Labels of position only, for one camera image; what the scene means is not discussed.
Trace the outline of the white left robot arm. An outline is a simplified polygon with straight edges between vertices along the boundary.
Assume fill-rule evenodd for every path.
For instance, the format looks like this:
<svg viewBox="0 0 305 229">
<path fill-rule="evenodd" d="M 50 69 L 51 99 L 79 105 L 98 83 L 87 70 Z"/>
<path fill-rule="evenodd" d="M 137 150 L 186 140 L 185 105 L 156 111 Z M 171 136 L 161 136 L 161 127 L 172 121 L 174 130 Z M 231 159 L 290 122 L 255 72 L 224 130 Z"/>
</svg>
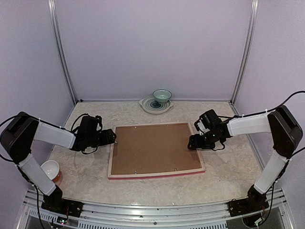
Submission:
<svg viewBox="0 0 305 229">
<path fill-rule="evenodd" d="M 56 212 L 62 212 L 67 202 L 62 198 L 61 189 L 48 178 L 31 153 L 34 141 L 46 142 L 75 152 L 84 153 L 90 148 L 97 149 L 115 143 L 116 134 L 102 128 L 100 116 L 82 115 L 81 123 L 72 130 L 55 126 L 25 112 L 5 120 L 7 126 L 0 135 L 0 144 L 5 149 L 22 176 L 34 185 Z"/>
</svg>

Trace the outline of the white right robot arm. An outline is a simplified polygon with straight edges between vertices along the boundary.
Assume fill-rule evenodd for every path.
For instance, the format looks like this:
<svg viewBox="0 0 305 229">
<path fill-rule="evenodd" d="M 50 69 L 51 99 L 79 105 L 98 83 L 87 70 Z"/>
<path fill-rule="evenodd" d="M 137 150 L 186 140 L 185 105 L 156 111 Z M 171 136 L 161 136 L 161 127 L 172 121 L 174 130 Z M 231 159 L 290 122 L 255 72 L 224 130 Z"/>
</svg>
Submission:
<svg viewBox="0 0 305 229">
<path fill-rule="evenodd" d="M 255 211 L 263 202 L 267 191 L 284 173 L 303 138 L 303 130 L 290 110 L 281 105 L 272 110 L 224 118 L 210 109 L 194 123 L 197 133 L 189 137 L 188 149 L 213 150 L 216 143 L 224 146 L 227 139 L 242 135 L 269 137 L 272 154 L 260 176 L 248 190 L 244 208 Z"/>
</svg>

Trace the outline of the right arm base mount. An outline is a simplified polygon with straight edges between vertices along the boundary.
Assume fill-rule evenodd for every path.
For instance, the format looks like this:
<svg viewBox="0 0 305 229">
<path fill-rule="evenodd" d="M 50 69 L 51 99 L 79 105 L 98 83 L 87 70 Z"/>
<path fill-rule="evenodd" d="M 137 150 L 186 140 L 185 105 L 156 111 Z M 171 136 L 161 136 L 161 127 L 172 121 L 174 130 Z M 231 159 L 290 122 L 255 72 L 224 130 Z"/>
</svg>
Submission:
<svg viewBox="0 0 305 229">
<path fill-rule="evenodd" d="M 227 205 L 231 217 L 253 213 L 269 207 L 266 193 L 261 194 L 254 188 L 254 185 L 248 190 L 246 198 L 233 199 Z"/>
</svg>

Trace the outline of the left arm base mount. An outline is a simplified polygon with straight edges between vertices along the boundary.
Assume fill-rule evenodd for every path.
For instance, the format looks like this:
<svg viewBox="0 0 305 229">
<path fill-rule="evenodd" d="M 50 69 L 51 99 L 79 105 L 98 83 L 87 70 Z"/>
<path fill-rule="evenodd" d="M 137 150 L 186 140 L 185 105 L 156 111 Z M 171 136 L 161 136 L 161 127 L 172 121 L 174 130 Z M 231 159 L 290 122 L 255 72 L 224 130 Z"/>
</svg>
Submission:
<svg viewBox="0 0 305 229">
<path fill-rule="evenodd" d="M 41 207 L 51 212 L 79 218 L 82 212 L 83 203 L 76 200 L 62 197 L 62 190 L 56 185 L 55 190 L 49 195 L 43 194 Z"/>
</svg>

